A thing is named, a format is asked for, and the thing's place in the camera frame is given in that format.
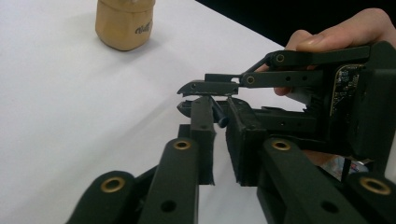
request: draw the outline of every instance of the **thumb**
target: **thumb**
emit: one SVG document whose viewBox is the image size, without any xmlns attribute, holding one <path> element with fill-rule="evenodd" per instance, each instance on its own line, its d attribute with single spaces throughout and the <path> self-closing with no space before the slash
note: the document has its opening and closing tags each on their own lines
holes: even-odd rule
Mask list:
<svg viewBox="0 0 396 224">
<path fill-rule="evenodd" d="M 387 40 L 396 46 L 396 40 L 392 38 L 395 33 L 395 28 L 385 11 L 379 8 L 367 8 L 346 21 L 308 37 L 300 42 L 296 49 L 322 52 L 356 47 L 380 40 Z"/>
</svg>

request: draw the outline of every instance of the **beige jar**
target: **beige jar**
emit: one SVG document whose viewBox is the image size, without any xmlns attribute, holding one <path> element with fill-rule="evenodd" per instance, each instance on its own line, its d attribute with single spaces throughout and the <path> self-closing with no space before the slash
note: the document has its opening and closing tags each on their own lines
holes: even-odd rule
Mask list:
<svg viewBox="0 0 396 224">
<path fill-rule="evenodd" d="M 111 48 L 131 50 L 149 40 L 155 0 L 98 0 L 95 31 Z"/>
</svg>

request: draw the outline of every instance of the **white tabletop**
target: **white tabletop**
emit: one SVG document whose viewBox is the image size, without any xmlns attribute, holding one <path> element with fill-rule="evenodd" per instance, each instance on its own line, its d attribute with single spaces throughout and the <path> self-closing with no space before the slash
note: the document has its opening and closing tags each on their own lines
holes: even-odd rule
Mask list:
<svg viewBox="0 0 396 224">
<path fill-rule="evenodd" d="M 99 175 L 138 176 L 158 164 L 190 122 L 176 109 L 181 86 L 205 73 L 240 74 L 282 49 L 192 0 L 158 0 L 149 42 L 121 52 L 94 31 L 96 3 L 0 3 L 0 223 L 65 223 Z M 269 89 L 237 97 L 303 108 Z M 199 222 L 265 223 L 217 132 L 216 186 L 200 187 Z"/>
</svg>

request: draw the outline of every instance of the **dark background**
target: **dark background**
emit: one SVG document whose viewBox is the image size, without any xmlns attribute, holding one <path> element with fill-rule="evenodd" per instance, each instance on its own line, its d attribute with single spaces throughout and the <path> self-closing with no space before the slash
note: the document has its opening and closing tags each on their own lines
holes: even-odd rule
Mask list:
<svg viewBox="0 0 396 224">
<path fill-rule="evenodd" d="M 396 24 L 392 0 L 371 1 L 265 1 L 196 0 L 247 28 L 286 46 L 291 34 L 299 29 L 317 34 L 352 17 L 368 7 L 384 9 Z"/>
</svg>

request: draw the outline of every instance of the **human hand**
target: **human hand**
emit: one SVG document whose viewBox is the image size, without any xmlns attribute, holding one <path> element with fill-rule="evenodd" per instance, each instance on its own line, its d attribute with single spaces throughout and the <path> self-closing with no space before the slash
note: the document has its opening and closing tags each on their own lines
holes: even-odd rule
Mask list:
<svg viewBox="0 0 396 224">
<path fill-rule="evenodd" d="M 396 48 L 396 29 L 389 15 L 380 8 L 367 8 L 350 19 L 330 27 L 317 35 L 311 35 L 305 30 L 294 32 L 285 49 L 323 52 L 335 49 L 345 49 L 378 41 L 388 41 Z M 263 65 L 258 72 L 265 71 Z M 277 95 L 286 95 L 290 88 L 274 88 Z"/>
</svg>

